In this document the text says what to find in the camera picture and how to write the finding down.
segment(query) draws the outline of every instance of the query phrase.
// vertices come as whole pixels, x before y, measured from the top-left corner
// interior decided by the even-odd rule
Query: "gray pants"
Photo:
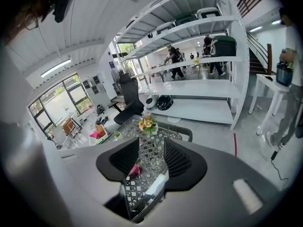
[[[296,86],[292,84],[290,86],[289,93],[287,95],[287,106],[284,118],[279,124],[278,131],[271,136],[271,142],[274,145],[279,146],[280,143],[286,144],[292,135],[296,127],[296,119],[299,113],[302,97],[303,97],[303,87]]]

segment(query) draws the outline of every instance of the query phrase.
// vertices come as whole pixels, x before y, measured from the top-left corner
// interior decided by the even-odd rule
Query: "chair headrest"
[[[120,84],[126,84],[131,81],[132,81],[132,78],[129,77],[128,73],[120,76]]]

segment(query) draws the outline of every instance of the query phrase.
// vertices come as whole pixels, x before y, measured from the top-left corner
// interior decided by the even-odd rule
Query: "pink object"
[[[100,137],[102,137],[102,135],[99,134],[98,131],[93,132],[92,134],[89,135],[90,137],[93,137],[95,139],[99,139]]]
[[[135,174],[135,175],[139,175],[140,174],[140,169],[139,169],[139,166],[137,164],[135,164],[133,166],[133,168],[131,169],[131,171],[129,172],[129,176],[132,175],[132,174]]]

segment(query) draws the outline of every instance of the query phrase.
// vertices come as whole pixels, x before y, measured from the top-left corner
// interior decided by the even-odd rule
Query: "helmet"
[[[156,108],[157,107],[158,97],[159,97],[158,95],[156,95],[156,96],[149,96],[147,98],[147,100],[145,101],[145,107],[146,107],[146,109],[152,110],[152,109]]]
[[[157,108],[159,110],[167,110],[172,106],[174,100],[170,95],[160,95],[157,102]]]

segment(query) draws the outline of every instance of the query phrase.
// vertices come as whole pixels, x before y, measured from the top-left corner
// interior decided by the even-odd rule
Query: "yellow flower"
[[[152,126],[152,121],[151,120],[147,120],[146,127],[150,128],[151,126]]]
[[[142,121],[140,121],[140,122],[139,122],[139,128],[140,128],[141,130],[143,130],[143,127],[144,127],[144,123],[143,123]]]

